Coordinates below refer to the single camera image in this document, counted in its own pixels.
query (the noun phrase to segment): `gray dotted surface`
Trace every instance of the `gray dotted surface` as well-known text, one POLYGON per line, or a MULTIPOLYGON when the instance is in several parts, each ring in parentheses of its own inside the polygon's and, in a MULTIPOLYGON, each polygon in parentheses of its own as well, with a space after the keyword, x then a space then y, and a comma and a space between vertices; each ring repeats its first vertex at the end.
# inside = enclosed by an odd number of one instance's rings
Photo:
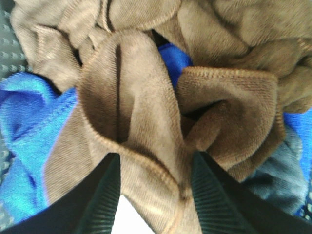
MULTIPOLYGON (((0 0, 0 82, 15 72, 31 71, 10 24, 13 6, 14 2, 11 0, 0 0)), ((9 173, 12 160, 0 132, 0 185, 9 173)), ((0 231, 12 226, 13 223, 13 217, 6 212, 3 203, 0 202, 0 231)))

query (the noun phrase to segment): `brown cloth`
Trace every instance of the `brown cloth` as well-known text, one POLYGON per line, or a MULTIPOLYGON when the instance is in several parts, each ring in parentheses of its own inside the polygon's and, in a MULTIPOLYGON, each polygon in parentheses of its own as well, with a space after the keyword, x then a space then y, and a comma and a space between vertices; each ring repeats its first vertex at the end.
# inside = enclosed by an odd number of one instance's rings
POLYGON ((242 180, 284 138, 282 108, 312 104, 309 0, 15 2, 34 71, 78 91, 44 169, 51 203, 119 153, 121 193, 155 233, 199 234, 192 153, 242 180), (153 28, 196 66, 175 91, 153 28))

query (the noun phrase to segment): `gray cloth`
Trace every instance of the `gray cloth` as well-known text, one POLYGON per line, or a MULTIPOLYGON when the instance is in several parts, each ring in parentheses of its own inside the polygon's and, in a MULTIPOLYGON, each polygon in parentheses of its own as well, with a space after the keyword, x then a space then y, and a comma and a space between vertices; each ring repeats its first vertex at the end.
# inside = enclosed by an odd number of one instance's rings
POLYGON ((294 214, 305 204, 308 183, 299 164, 301 139, 289 126, 286 133, 284 142, 273 155, 242 184, 263 200, 294 214))

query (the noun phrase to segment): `blue fabric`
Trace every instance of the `blue fabric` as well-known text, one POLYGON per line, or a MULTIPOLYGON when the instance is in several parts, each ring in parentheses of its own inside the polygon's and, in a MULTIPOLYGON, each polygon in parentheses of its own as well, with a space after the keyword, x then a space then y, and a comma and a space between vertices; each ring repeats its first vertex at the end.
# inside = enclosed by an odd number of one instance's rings
POLYGON ((171 83, 176 87, 183 69, 192 66, 191 57, 171 43, 160 46, 158 50, 167 67, 171 83))
POLYGON ((303 114, 284 113, 284 122, 291 126, 301 138, 303 149, 300 166, 305 180, 309 181, 312 164, 312 109, 303 114))
POLYGON ((15 156, 0 198, 17 223, 48 206, 44 164, 76 102, 74 88, 58 96, 45 80, 29 73, 0 83, 0 128, 15 156))

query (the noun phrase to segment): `laundry pile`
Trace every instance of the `laundry pile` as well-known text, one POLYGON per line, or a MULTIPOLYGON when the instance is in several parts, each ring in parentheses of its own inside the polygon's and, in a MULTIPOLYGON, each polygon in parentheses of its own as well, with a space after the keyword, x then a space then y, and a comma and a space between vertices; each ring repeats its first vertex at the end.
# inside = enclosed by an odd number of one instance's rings
POLYGON ((15 157, 0 199, 17 223, 108 153, 120 155, 121 193, 155 233, 202 233, 195 151, 287 213, 305 204, 312 129, 304 138, 291 120, 312 107, 310 0, 14 2, 34 73, 0 83, 15 157))

